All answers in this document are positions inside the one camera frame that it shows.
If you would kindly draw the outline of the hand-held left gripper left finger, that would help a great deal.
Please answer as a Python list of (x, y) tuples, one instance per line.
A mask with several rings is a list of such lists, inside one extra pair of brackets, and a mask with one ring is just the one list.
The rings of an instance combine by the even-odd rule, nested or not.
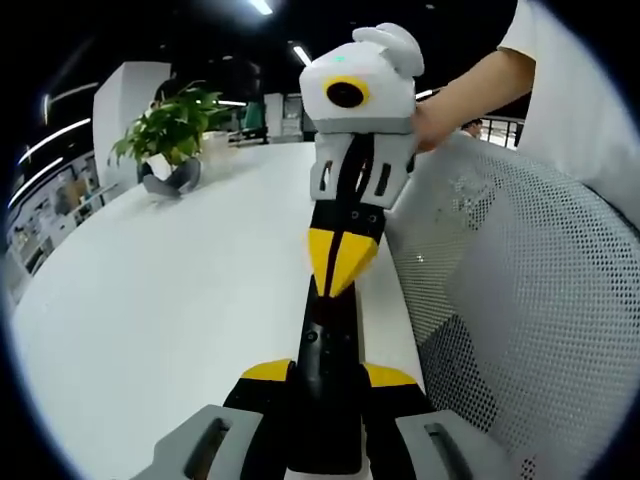
[(221, 406), (207, 405), (161, 438), (136, 479), (282, 479), (289, 448), (291, 359), (246, 370)]

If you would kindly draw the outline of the person's right hand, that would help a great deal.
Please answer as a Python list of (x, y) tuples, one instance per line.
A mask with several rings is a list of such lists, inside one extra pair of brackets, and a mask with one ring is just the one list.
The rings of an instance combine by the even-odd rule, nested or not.
[(412, 126), (416, 137), (416, 152), (426, 153), (438, 147), (452, 132), (446, 122), (430, 101), (416, 104), (412, 116)]

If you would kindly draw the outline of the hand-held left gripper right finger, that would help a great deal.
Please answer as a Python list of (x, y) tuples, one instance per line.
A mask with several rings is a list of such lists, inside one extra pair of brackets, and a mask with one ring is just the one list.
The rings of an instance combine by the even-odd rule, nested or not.
[(405, 372), (362, 365), (365, 452), (374, 479), (498, 479), (500, 446), (452, 410), (436, 411)]

